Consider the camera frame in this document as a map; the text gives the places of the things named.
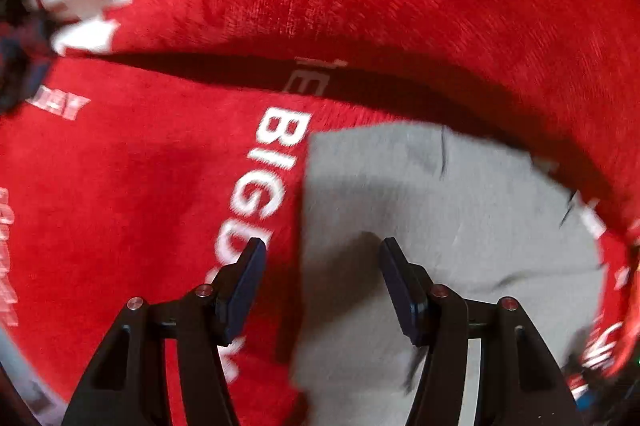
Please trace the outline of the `red sofa seat cover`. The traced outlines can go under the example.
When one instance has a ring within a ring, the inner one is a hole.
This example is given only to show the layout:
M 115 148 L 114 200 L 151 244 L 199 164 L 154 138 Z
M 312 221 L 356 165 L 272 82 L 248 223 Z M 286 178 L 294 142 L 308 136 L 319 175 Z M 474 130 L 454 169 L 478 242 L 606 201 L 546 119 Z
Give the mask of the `red sofa seat cover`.
M 245 425 L 309 422 L 292 368 L 304 324 L 303 193 L 317 132 L 443 126 L 522 152 L 420 82 L 225 56 L 62 59 L 1 120 L 1 323 L 24 394 L 64 406 L 117 310 L 210 279 L 248 238 L 267 268 L 221 349 Z M 639 322 L 638 258 L 561 177 L 604 270 L 582 360 L 606 368 Z

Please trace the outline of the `dark patterned clothes pile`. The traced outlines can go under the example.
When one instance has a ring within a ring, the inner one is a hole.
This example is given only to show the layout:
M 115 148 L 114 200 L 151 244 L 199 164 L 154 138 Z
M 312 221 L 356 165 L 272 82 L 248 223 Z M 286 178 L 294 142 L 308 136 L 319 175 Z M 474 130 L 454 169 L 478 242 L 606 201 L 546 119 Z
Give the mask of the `dark patterned clothes pile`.
M 1 113 L 15 110 L 35 97 L 54 59 L 51 20 L 43 13 L 28 16 L 17 26 L 1 23 Z

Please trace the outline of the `grey knit sweater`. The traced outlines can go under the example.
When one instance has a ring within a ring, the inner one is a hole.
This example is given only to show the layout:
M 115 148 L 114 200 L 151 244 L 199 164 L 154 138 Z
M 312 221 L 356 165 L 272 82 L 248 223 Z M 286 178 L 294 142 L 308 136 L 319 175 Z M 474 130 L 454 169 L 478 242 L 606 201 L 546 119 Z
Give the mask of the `grey knit sweater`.
M 292 375 L 313 425 L 401 425 L 422 354 L 378 268 L 394 238 L 465 298 L 516 298 L 555 359 L 582 350 L 604 270 L 567 190 L 530 157 L 443 126 L 310 137 L 304 179 L 304 324 Z

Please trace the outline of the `red sofa back cover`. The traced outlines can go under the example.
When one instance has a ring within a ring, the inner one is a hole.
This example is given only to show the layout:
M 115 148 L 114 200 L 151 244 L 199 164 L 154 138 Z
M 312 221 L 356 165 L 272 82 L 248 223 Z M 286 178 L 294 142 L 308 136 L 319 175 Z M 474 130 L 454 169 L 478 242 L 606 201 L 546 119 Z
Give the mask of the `red sofa back cover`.
M 58 53 L 303 59 L 420 82 L 639 233 L 639 0 L 23 0 Z

